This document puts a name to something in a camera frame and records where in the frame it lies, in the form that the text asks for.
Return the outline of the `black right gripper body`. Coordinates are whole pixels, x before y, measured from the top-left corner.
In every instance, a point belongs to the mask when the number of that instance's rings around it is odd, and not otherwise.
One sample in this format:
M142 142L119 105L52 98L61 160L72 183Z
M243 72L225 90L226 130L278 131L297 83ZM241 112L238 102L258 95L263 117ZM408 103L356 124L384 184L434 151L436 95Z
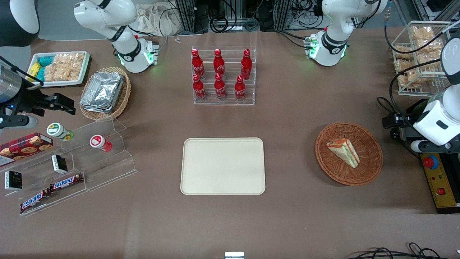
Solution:
M38 119L28 116L36 115L36 104L45 99L40 90L28 90L28 83L23 80L18 83L1 82L1 125L37 125Z

